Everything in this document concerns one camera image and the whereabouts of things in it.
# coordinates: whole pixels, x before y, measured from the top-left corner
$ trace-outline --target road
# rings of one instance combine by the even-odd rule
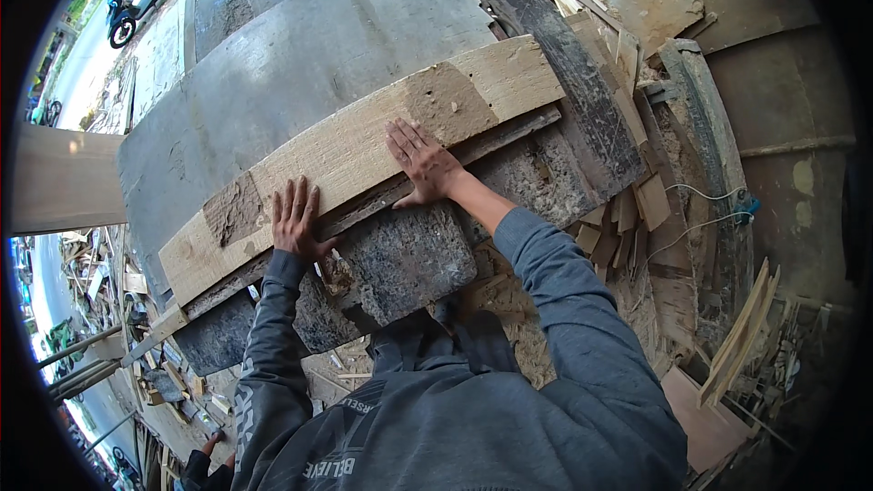
[[[30,295],[39,330],[47,332],[52,325],[70,316],[73,317],[76,329],[81,330],[81,315],[73,307],[67,279],[61,271],[63,260],[58,250],[60,236],[56,234],[38,235],[35,241],[33,252],[30,255],[33,264],[33,285]],[[93,360],[92,353],[85,351],[85,356],[76,366],[85,367]],[[80,423],[82,432],[89,440],[100,437],[126,415],[106,381],[91,387],[82,396],[84,400],[82,404],[90,413],[95,428],[89,432],[83,428],[81,421],[77,422]],[[75,407],[70,407],[70,410],[73,413],[73,418],[76,419]],[[127,458],[135,464],[133,423],[127,422],[120,426],[108,438],[100,442],[97,448],[102,449],[103,458],[108,460],[108,455],[112,455],[114,446],[124,450]]]
[[[55,83],[51,98],[64,105],[56,127],[78,129],[94,97],[102,90],[106,74],[112,70],[121,51],[109,46],[108,31],[105,7],[101,4],[82,28]]]

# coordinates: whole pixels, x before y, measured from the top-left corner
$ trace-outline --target left hand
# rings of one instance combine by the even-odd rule
[[[288,180],[285,198],[273,192],[273,246],[285,250],[307,263],[320,261],[330,255],[340,238],[333,237],[319,243],[312,236],[312,225],[319,212],[319,187],[309,191],[306,177],[300,176],[295,185]]]

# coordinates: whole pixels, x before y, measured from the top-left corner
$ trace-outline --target workbench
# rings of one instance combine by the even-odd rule
[[[201,7],[210,4],[198,0]],[[185,32],[196,39],[208,29]],[[391,82],[523,34],[540,43],[567,97],[453,152],[494,191],[566,227],[638,179],[643,165],[606,82],[550,0],[276,0],[220,44],[213,35],[208,46],[195,42],[208,53],[197,54],[117,156],[133,243],[160,311],[173,293],[158,251],[241,172]],[[343,280],[303,279],[301,356],[377,330],[476,276],[471,247],[486,232],[450,202],[386,208],[410,190],[398,175],[321,217],[323,237],[343,232],[342,261],[330,269]],[[259,286],[269,257],[254,257],[182,308],[191,323],[175,339],[198,375],[242,360],[254,318],[246,288]]]

